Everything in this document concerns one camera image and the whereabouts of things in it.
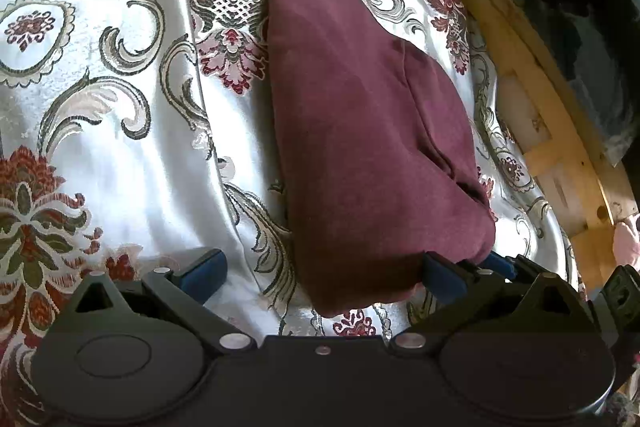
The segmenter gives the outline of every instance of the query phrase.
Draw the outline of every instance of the pink object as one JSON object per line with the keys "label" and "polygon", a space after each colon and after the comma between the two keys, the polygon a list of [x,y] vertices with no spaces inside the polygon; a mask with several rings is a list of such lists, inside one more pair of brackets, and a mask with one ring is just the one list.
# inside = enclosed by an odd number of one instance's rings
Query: pink object
{"label": "pink object", "polygon": [[616,225],[613,235],[613,255],[616,263],[630,264],[640,270],[640,233],[638,218],[640,214],[630,216]]}

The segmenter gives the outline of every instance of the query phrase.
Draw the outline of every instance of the maroon cloth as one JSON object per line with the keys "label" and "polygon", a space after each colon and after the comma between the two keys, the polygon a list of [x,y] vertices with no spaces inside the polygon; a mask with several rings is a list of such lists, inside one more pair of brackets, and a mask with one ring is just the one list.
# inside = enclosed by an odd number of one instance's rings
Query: maroon cloth
{"label": "maroon cloth", "polygon": [[440,65],[360,0],[269,0],[269,14],[294,264],[317,311],[409,297],[424,251],[484,259],[494,220]]}

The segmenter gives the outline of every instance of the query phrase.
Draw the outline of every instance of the floral patterned fabric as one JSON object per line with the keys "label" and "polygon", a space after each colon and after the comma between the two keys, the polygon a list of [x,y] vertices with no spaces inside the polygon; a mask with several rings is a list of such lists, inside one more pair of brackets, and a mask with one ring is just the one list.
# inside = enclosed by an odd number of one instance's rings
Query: floral patterned fabric
{"label": "floral patterned fabric", "polygon": [[[495,214],[494,250],[526,255],[577,287],[570,245],[495,115],[495,68],[460,0],[362,2],[457,88]],[[436,308],[421,292],[325,319],[297,284],[266,7],[0,0],[0,426],[46,418],[30,360],[91,269],[130,280],[190,263],[194,247],[221,248],[228,280],[206,306],[258,339],[390,338]]]}

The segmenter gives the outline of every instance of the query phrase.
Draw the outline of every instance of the bed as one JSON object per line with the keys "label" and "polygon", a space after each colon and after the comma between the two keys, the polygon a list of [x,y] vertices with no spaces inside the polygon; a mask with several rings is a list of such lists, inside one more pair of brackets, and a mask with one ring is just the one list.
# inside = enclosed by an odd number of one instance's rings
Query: bed
{"label": "bed", "polygon": [[[577,257],[588,288],[601,285],[612,269],[613,219],[635,202],[623,172],[594,155],[543,51],[519,39],[500,44],[499,32],[518,28],[512,0],[495,7],[502,20],[485,16],[487,0],[362,2],[456,86],[490,197],[494,250],[525,255],[584,290]],[[389,339],[436,309],[422,291],[325,318],[296,283],[266,0],[0,5],[0,424],[44,419],[29,361],[95,269],[131,280],[184,266],[196,247],[221,248],[228,281],[206,306],[258,339]],[[504,103],[514,97],[516,112]],[[380,161],[393,159],[381,152]]]}

